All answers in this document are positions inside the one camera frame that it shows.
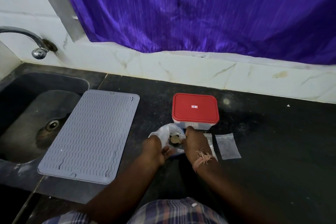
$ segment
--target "hand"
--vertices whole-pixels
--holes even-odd
[[[165,160],[174,154],[168,145],[162,149],[160,139],[152,135],[142,143],[142,155],[159,166],[165,163]]]
[[[205,154],[212,154],[208,140],[200,131],[196,131],[193,127],[187,127],[185,132],[187,139],[182,141],[184,145],[184,152],[191,164],[198,158],[197,151],[203,151]]]

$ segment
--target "gray silicone mat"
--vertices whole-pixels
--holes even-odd
[[[43,175],[109,184],[114,180],[140,97],[88,90],[38,166]]]

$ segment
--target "chrome faucet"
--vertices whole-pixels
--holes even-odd
[[[31,39],[35,41],[35,43],[39,46],[39,48],[34,49],[31,54],[35,59],[44,59],[47,56],[47,52],[57,52],[57,47],[51,41],[47,39],[42,39],[38,35],[34,34],[29,30],[25,30],[23,28],[17,27],[0,27],[0,33],[19,33],[23,35],[29,36]]]

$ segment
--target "kitchen sink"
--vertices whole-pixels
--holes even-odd
[[[89,83],[56,73],[21,75],[0,91],[0,159],[30,162],[43,155]]]

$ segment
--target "person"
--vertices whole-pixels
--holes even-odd
[[[266,216],[268,211],[263,210],[248,192],[225,175],[220,164],[212,157],[202,132],[188,127],[185,135],[184,152],[190,168],[193,167],[207,186],[240,217],[241,222],[276,223]],[[190,197],[155,200],[133,214],[156,172],[172,154],[168,146],[162,149],[157,136],[145,139],[140,156],[91,201],[78,211],[52,218],[44,224],[227,223],[224,216]]]

